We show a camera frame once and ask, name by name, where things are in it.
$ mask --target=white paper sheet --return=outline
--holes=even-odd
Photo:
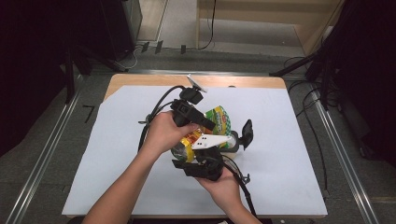
[[[64,215],[85,215],[116,180],[137,152],[143,125],[170,87],[124,86],[100,106],[86,152],[64,206]],[[165,102],[178,99],[179,91]],[[241,133],[252,120],[254,139],[235,162],[251,182],[247,184],[258,215],[327,215],[304,141],[283,89],[210,88],[196,107],[202,112],[222,105],[233,130]],[[134,215],[224,215],[192,177],[171,162],[170,152],[155,163]]]

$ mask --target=black cable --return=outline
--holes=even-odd
[[[211,35],[210,35],[210,40],[209,42],[206,44],[206,46],[204,46],[203,48],[199,48],[198,50],[202,50],[202,49],[206,49],[210,43],[212,43],[213,40],[213,27],[214,27],[214,23],[215,23],[215,14],[216,14],[216,3],[217,1],[215,0],[214,4],[213,4],[213,14],[212,14],[212,29],[211,29]]]
[[[319,140],[318,140],[318,135],[317,135],[317,133],[315,132],[315,129],[314,129],[314,127],[313,127],[313,125],[312,125],[312,123],[311,123],[311,120],[309,119],[308,114],[306,113],[306,109],[305,109],[305,100],[308,98],[308,96],[309,96],[312,92],[316,91],[317,89],[318,89],[318,88],[313,89],[312,91],[310,91],[310,92],[305,96],[305,98],[303,99],[303,109],[304,109],[305,118],[306,118],[306,120],[308,121],[309,127],[311,128],[312,133],[313,133],[314,136],[315,136],[315,140],[317,141],[317,144],[318,144],[318,151],[319,151],[319,155],[320,155],[320,159],[321,159],[321,163],[322,163],[322,170],[323,170],[324,190],[327,191],[327,189],[328,189],[328,179],[327,179],[326,164],[325,164],[325,162],[324,162],[323,150],[322,150],[321,145],[320,145],[320,142],[319,142]]]
[[[158,101],[158,103],[154,106],[154,109],[152,110],[151,114],[148,114],[146,116],[146,120],[141,122],[141,123],[146,123],[145,127],[143,128],[142,134],[140,135],[140,141],[139,141],[139,147],[137,148],[137,150],[140,150],[140,148],[143,146],[143,143],[145,142],[145,138],[146,138],[146,134],[148,132],[149,129],[149,124],[152,122],[152,120],[154,119],[154,117],[158,114],[158,108],[160,106],[160,104],[163,102],[163,100],[165,99],[165,97],[167,95],[169,95],[169,93],[175,89],[186,89],[184,86],[174,86],[171,89],[169,89],[164,95],[163,97],[161,97],[161,99]]]
[[[303,84],[303,83],[321,84],[320,82],[312,82],[312,81],[308,81],[308,80],[299,80],[299,81],[295,81],[295,82],[293,82],[293,83],[290,84],[290,86],[289,86],[289,88],[288,88],[288,93],[290,93],[291,90],[292,90],[294,87],[296,87],[296,86],[298,86],[298,85],[301,85],[301,84]]]
[[[253,206],[253,201],[251,201],[251,196],[250,196],[250,192],[248,191],[245,183],[242,181],[242,179],[239,177],[239,175],[236,173],[236,171],[233,170],[233,168],[231,166],[229,166],[227,163],[225,163],[224,161],[222,162],[222,165],[227,168],[232,174],[233,177],[235,178],[236,182],[239,184],[239,186],[241,187],[242,191],[244,191],[245,194],[245,198],[247,200],[247,205],[250,209],[250,213],[254,216],[257,217],[256,215],[256,210],[254,209]]]
[[[238,165],[236,164],[236,162],[231,159],[230,157],[226,156],[226,155],[222,155],[222,157],[226,158],[228,161],[232,162],[233,165],[235,166],[235,169],[238,171],[239,176],[241,177],[242,181],[244,182],[244,184],[247,184],[248,182],[250,182],[250,178],[249,178],[249,174],[247,174],[247,180],[245,180],[244,175],[241,172],[241,169],[239,169]]]
[[[312,105],[314,105],[317,101],[319,101],[320,99],[316,99],[311,101],[306,107],[304,107],[299,113],[296,114],[296,118],[298,118],[301,114],[304,113],[304,110],[308,109],[309,107],[311,107]]]

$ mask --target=gray floor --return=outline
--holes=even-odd
[[[172,6],[170,5],[172,1],[175,3],[176,0],[170,0],[169,6]],[[174,35],[179,34],[173,30],[169,31],[169,29],[168,32]],[[168,39],[172,39],[174,35],[168,34],[170,36]],[[187,41],[191,41],[191,39],[188,39],[186,41],[175,41],[175,46],[179,46],[179,43],[190,43]],[[183,55],[177,49],[163,49],[159,54],[155,54],[154,49],[149,49],[145,53],[141,53],[138,50],[135,53],[138,62],[129,73],[150,69],[239,72],[245,73],[247,76],[266,76],[268,72],[283,68],[284,62],[289,57],[302,56],[299,53],[295,53],[293,49],[278,50],[277,44],[273,45],[272,50],[271,52],[267,50],[260,54],[256,51],[249,53],[240,51],[240,49],[224,47],[224,49],[219,50],[223,52],[191,50]],[[127,67],[134,65],[133,55],[130,55],[120,63]],[[304,68],[293,71],[293,73],[294,75],[285,77],[288,85],[290,85],[292,80],[302,77],[301,74],[304,73]],[[64,133],[49,162],[47,171],[44,173],[21,223],[66,223],[69,220],[68,217],[61,215],[64,202],[79,161],[88,144],[97,108],[103,101],[106,87],[113,74],[114,72],[101,64],[95,63],[93,65],[92,75],[85,82],[76,108],[65,127]],[[302,100],[308,92],[309,86],[302,84],[294,88],[290,93],[290,100],[296,113],[301,110]],[[21,187],[33,169],[57,118],[64,108],[64,99],[65,91],[62,91],[35,123],[35,126],[25,139],[0,158],[0,223],[6,222],[7,216],[18,198]],[[88,122],[85,121],[89,114],[89,108],[83,107],[84,105],[95,105],[95,110]],[[317,220],[274,219],[274,223],[364,223],[317,110],[311,107],[307,113],[315,131],[318,133],[319,142],[323,149],[330,194],[326,199],[329,215]],[[396,219],[396,169],[384,161],[367,161],[362,158],[359,153],[359,145],[349,130],[343,115],[334,108],[331,108],[331,114],[347,153],[368,196],[372,200],[380,223],[394,223]],[[318,153],[318,145],[304,115],[298,117],[298,122],[319,185],[324,189],[323,170]]]

